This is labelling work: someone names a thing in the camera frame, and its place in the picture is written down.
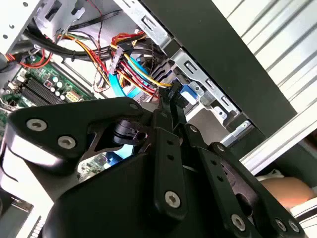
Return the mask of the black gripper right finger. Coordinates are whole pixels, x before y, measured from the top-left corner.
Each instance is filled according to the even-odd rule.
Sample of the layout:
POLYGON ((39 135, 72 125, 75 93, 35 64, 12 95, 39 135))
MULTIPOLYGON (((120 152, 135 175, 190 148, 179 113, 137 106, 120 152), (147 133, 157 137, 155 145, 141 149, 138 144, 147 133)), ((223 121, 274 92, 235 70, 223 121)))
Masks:
POLYGON ((207 145, 185 119, 183 104, 171 100, 186 162, 204 175, 204 193, 215 206, 211 225, 218 238, 304 238, 304 230, 269 191, 219 142, 207 145))

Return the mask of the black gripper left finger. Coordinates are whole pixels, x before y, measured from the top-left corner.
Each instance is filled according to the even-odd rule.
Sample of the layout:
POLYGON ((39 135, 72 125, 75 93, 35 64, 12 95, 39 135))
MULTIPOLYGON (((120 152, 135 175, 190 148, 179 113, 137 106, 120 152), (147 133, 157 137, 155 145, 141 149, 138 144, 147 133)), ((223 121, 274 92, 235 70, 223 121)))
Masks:
POLYGON ((138 156, 149 158, 156 213, 183 220, 187 201, 171 100, 178 100, 183 109, 187 101, 175 90, 159 89, 158 93, 158 108, 152 112, 128 97, 16 110, 8 117, 5 153, 36 168, 50 188, 63 195, 81 184, 73 183, 81 161, 132 145, 132 155, 115 165, 138 156))

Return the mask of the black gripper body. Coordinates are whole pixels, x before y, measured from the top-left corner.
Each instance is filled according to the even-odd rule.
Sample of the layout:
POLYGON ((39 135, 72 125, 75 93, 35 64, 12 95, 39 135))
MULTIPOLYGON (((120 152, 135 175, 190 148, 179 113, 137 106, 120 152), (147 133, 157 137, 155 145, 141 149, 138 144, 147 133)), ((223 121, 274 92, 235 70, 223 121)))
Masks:
POLYGON ((227 238, 198 158, 182 154, 188 213, 183 221, 158 215, 153 164, 138 156, 119 163, 66 193, 44 226, 46 238, 227 238))

